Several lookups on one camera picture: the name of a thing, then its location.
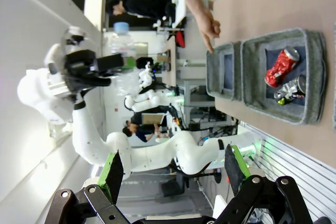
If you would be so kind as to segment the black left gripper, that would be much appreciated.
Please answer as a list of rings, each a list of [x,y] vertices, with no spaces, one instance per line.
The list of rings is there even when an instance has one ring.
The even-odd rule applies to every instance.
[[[96,87],[108,87],[109,78],[99,78],[97,72],[111,72],[135,67],[133,57],[114,54],[96,59],[96,54],[89,50],[75,51],[65,57],[64,80],[69,91],[83,98],[86,93]]]

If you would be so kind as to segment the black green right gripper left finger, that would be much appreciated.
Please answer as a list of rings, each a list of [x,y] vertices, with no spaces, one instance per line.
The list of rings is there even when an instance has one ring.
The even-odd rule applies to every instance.
[[[85,223],[92,217],[101,223],[129,223],[116,206],[123,175],[119,152],[109,154],[96,183],[76,193],[71,189],[55,192],[46,223]]]

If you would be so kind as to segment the person's right hand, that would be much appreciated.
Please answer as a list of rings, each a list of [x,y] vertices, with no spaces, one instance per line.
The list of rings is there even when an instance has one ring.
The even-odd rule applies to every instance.
[[[221,25],[219,21],[215,20],[208,8],[203,8],[195,16],[199,28],[199,32],[204,40],[204,43],[210,53],[214,52],[211,41],[219,38],[221,33]]]

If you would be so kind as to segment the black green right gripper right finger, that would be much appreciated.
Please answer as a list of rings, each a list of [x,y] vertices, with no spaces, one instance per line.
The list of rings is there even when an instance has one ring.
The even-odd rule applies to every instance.
[[[253,175],[237,146],[225,148],[225,170],[233,187],[234,198],[215,223],[247,223],[256,209],[266,209],[273,223],[313,223],[303,196],[290,176]]]

